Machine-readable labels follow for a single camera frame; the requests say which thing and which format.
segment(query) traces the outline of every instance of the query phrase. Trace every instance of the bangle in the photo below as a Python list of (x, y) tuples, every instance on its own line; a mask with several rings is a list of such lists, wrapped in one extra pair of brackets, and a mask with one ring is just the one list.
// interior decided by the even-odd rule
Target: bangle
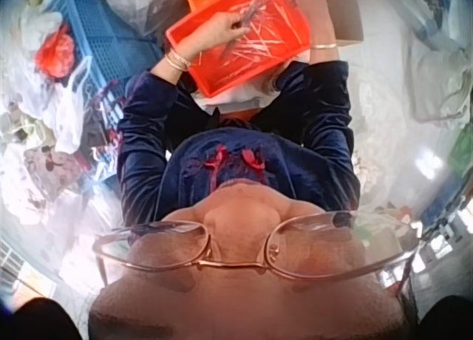
[(177, 61), (179, 61), (181, 64), (184, 64), (184, 66), (186, 66), (186, 68), (189, 68), (192, 65), (192, 63), (190, 61), (187, 61), (186, 59), (184, 59), (183, 57), (178, 55), (175, 50), (170, 50), (169, 55), (173, 59), (176, 59)]
[(314, 44), (310, 48), (312, 50), (332, 50), (333, 48), (337, 47), (337, 43), (333, 44)]
[(164, 56), (164, 58), (166, 58), (167, 62), (169, 63), (169, 65), (177, 70), (179, 70), (180, 72), (187, 72), (187, 68), (182, 68), (180, 67), (179, 65), (175, 64), (169, 57), (168, 55), (166, 54)]

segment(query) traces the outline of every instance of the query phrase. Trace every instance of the cardboard box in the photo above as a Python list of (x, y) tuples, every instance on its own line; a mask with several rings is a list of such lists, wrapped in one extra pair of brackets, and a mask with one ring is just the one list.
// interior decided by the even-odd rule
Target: cardboard box
[(330, 17), (340, 47), (364, 40), (358, 0), (327, 0)]

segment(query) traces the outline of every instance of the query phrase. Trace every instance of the blue velvet shirt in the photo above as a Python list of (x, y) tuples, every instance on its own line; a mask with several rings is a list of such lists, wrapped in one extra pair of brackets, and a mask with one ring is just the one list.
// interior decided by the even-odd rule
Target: blue velvet shirt
[(303, 146), (252, 129), (222, 127), (184, 141), (166, 161), (164, 123), (177, 88), (143, 73), (123, 110), (118, 179), (127, 225), (163, 218), (206, 198), (219, 184), (247, 178), (326, 211), (358, 207), (353, 173), (353, 133), (341, 61), (305, 67), (290, 104), (304, 109)]

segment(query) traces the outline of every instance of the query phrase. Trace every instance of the blue plastic crate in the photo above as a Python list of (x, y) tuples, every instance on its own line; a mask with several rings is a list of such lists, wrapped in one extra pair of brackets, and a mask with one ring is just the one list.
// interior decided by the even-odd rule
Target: blue plastic crate
[(88, 84), (94, 87), (89, 91), (97, 92), (111, 80), (120, 79), (120, 85), (112, 90), (114, 98), (119, 98), (133, 75), (163, 57), (155, 38), (134, 31), (105, 0), (52, 0), (48, 10), (62, 13), (69, 25), (75, 43), (75, 66), (84, 56), (92, 56), (92, 83)]

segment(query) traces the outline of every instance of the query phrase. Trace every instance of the metal eyeglass frame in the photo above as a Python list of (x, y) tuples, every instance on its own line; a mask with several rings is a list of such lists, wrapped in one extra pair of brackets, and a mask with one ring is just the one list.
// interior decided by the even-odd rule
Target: metal eyeglass frame
[[(163, 222), (157, 222), (157, 223), (180, 223), (180, 224), (186, 224), (186, 225), (195, 225), (198, 226), (199, 228), (204, 228), (205, 230), (205, 238), (206, 241), (204, 243), (204, 246), (202, 250), (196, 255), (193, 259), (175, 264), (175, 265), (170, 265), (170, 266), (165, 266), (165, 267), (149, 267), (149, 266), (142, 266), (142, 265), (137, 265), (133, 262), (127, 262), (123, 259), (120, 259), (116, 256), (106, 254), (102, 251), (102, 247), (104, 245), (111, 244), (113, 242), (116, 242), (120, 239), (122, 239), (121, 233), (124, 231), (132, 231), (134, 230), (135, 227), (131, 228), (123, 228), (120, 229), (119, 231), (116, 231), (114, 234), (106, 235), (104, 237), (99, 238), (96, 240), (92, 246), (92, 250), (96, 255), (96, 260), (98, 264), (98, 269), (101, 274), (101, 278), (103, 280), (103, 283), (105, 286), (108, 285), (107, 277), (106, 277), (106, 269), (105, 269), (105, 262), (104, 259), (109, 259), (113, 262), (117, 262), (121, 264), (122, 266), (126, 268), (130, 268), (132, 270), (136, 271), (142, 271), (142, 272), (147, 272), (147, 273), (159, 273), (159, 272), (164, 272), (164, 271), (172, 271), (172, 270), (177, 270), (179, 268), (187, 268), (191, 266), (197, 266), (197, 268), (200, 270), (203, 267), (209, 267), (209, 268), (224, 268), (224, 269), (241, 269), (241, 268), (253, 268), (255, 269), (259, 274), (264, 274), (266, 271), (270, 271), (277, 276), (280, 276), (284, 279), (290, 279), (290, 280), (299, 280), (299, 281), (313, 281), (313, 282), (328, 282), (328, 281), (341, 281), (341, 280), (347, 280), (347, 279), (354, 279), (356, 277), (360, 277), (372, 272), (379, 271), (385, 267), (389, 267), (395, 264), (398, 264), (399, 262), (403, 262), (407, 260), (407, 263), (404, 268), (404, 277), (403, 281), (401, 281), (401, 284), (405, 283), (405, 281), (409, 278), (408, 275), (411, 270), (412, 262), (414, 260), (414, 256), (417, 253), (419, 243), (417, 243), (414, 247), (412, 247), (408, 251), (403, 251), (399, 254), (396, 254), (394, 256), (391, 256), (388, 259), (384, 259), (379, 262), (375, 262), (371, 265), (364, 266), (362, 268), (358, 268), (355, 270), (347, 271), (344, 273), (337, 273), (337, 274), (328, 274), (328, 275), (318, 275), (318, 276), (305, 276), (305, 275), (300, 275), (297, 273), (291, 273), (289, 271), (282, 270), (275, 265), (272, 264), (270, 258), (271, 258), (271, 253), (274, 253), (275, 250), (271, 250), (271, 247), (269, 246), (269, 242), (272, 238), (272, 236), (277, 233), (280, 229), (284, 228), (286, 225), (300, 221), (304, 218), (310, 218), (310, 217), (320, 217), (320, 214), (314, 214), (311, 216), (303, 216), (303, 217), (296, 217), (292, 218), (290, 220), (287, 220), (284, 223), (279, 224), (266, 238), (265, 241), (265, 247), (263, 251), (264, 255), (264, 261), (263, 262), (216, 262), (212, 261), (211, 255), (212, 255), (212, 250), (211, 250), (211, 235), (208, 232), (208, 229), (206, 228), (205, 225), (202, 223), (198, 222), (189, 222), (189, 221), (163, 221)], [(332, 223), (326, 223), (327, 227), (330, 228), (336, 228)], [(142, 227), (150, 227), (151, 225), (140, 225)]]

